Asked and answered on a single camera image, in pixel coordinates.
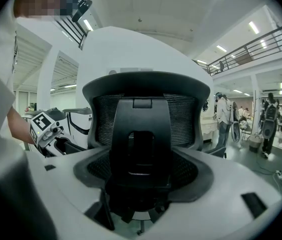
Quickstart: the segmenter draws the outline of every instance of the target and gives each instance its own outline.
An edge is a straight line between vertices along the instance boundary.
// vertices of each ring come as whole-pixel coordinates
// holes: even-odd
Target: ceiling light
[[[227,52],[227,50],[221,47],[220,45],[217,45],[216,47],[219,48],[221,51],[224,51],[225,53]]]
[[[256,33],[256,34],[259,33],[259,30],[257,29],[256,25],[253,23],[253,21],[250,21],[249,25],[253,29],[254,33]]]
[[[86,19],[85,19],[83,22],[84,22],[84,24],[86,25],[86,27],[87,27],[88,30],[93,31],[93,29],[92,29],[90,23],[89,23]]]
[[[68,38],[68,35],[66,32],[62,31],[62,33]]]
[[[72,84],[72,85],[67,85],[64,88],[71,88],[71,87],[76,87],[76,86],[77,86],[76,84]]]
[[[260,43],[263,46],[263,49],[267,48],[267,44],[264,40],[261,40]]]
[[[207,64],[205,61],[202,61],[202,60],[197,60],[197,62],[199,62],[199,63],[202,63],[202,64]]]

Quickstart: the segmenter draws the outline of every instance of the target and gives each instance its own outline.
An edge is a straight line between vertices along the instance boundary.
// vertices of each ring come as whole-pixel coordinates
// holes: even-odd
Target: fluorescent light
[[[68,35],[66,32],[62,31],[62,33],[68,38]]]
[[[264,40],[261,40],[260,43],[263,46],[263,49],[267,48],[267,44]]]
[[[89,23],[86,19],[85,19],[83,22],[84,22],[84,24],[86,25],[86,27],[87,27],[88,30],[93,31],[93,29],[92,29],[90,23]]]
[[[76,86],[77,86],[76,84],[72,84],[72,85],[67,85],[64,88],[71,88],[71,87],[76,87]]]
[[[221,47],[220,45],[217,45],[216,47],[219,48],[221,51],[224,51],[225,53],[227,52],[227,50]]]
[[[202,61],[202,60],[197,60],[197,62],[199,62],[199,63],[202,63],[202,64],[207,64],[205,61]]]
[[[259,30],[257,29],[256,25],[253,23],[253,21],[250,21],[249,25],[253,29],[254,33],[259,34]]]

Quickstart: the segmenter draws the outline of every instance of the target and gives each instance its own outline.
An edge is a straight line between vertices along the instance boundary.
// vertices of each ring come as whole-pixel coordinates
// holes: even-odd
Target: sleeve
[[[223,112],[223,103],[221,101],[219,101],[217,106],[216,106],[216,119],[217,119],[218,123],[220,122],[222,112]]]

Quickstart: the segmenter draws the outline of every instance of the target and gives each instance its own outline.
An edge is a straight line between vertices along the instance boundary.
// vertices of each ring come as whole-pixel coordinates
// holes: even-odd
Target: black metal railing
[[[78,47],[82,50],[84,40],[89,31],[85,31],[78,22],[73,22],[71,16],[56,20],[56,23],[63,29],[72,41],[77,42]]]
[[[214,76],[240,65],[282,52],[282,27],[268,32],[210,64],[196,63]]]

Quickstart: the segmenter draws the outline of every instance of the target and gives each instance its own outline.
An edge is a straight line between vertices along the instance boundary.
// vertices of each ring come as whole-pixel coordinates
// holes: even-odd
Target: person wearing jeans
[[[221,92],[216,93],[217,108],[216,108],[216,119],[219,129],[219,139],[216,148],[225,147],[229,138],[229,131],[231,128],[230,123],[230,111],[231,103],[228,98]]]

